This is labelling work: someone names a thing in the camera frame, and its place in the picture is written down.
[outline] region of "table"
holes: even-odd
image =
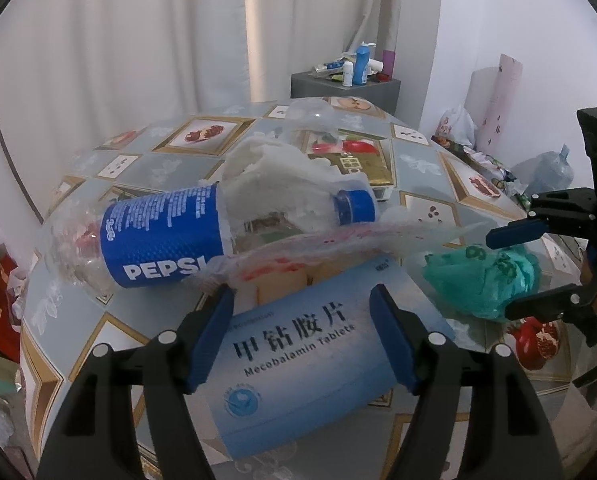
[[[367,84],[363,86],[352,85],[348,88],[339,82],[330,81],[327,78],[312,77],[309,72],[300,72],[292,74],[290,96],[293,99],[323,96],[358,96],[367,99],[387,113],[393,114],[397,111],[400,89],[401,82],[399,79],[394,78],[384,82],[376,82],[370,78]]]
[[[423,217],[434,207],[440,218],[450,224],[482,222],[479,228],[456,240],[457,247],[484,244],[485,234],[491,228],[525,216],[505,196],[477,200],[477,184],[466,191],[459,183],[474,177],[473,170],[375,105],[360,100],[360,105],[346,108],[347,102],[336,96],[328,101],[335,106],[338,128],[381,144],[396,186],[382,207],[401,204],[408,209],[408,215]],[[54,192],[49,213],[58,215],[84,203],[189,187],[199,179],[215,180],[225,156],[237,142],[255,132],[278,136],[289,103],[235,105],[120,134],[69,163],[66,176]],[[188,131],[206,127],[208,121],[223,127],[222,133],[207,143],[181,142]],[[36,262],[44,259],[49,241],[46,222],[37,243]],[[576,279],[578,268],[551,238],[544,237],[527,247],[540,259],[542,287]],[[514,339],[505,333],[505,326],[453,313],[429,286],[419,285],[451,322],[463,346],[485,350],[504,340],[514,347]],[[42,450],[71,381],[96,344],[107,342],[115,349],[143,345],[161,331],[176,328],[203,300],[200,292],[180,284],[121,290],[111,297],[93,298],[83,288],[61,282],[47,265],[36,264],[26,297],[21,353],[27,391],[26,418],[35,452]],[[542,370],[529,372],[551,420],[563,405],[582,341],[576,330],[565,326],[561,330],[562,346],[557,357]],[[158,478],[139,387],[134,388],[132,399],[143,465],[148,474]],[[195,424],[202,426],[205,421],[198,420],[194,402],[194,396],[188,398]],[[469,390],[464,388],[443,478],[454,478],[459,466],[469,402]],[[384,478],[415,405],[416,398],[397,387],[335,424],[237,462],[227,460],[220,445],[210,438],[205,438],[204,446],[219,479]]]

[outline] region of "white bottle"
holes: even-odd
[[[352,76],[354,75],[354,63],[346,61],[343,63],[343,86],[352,86]]]

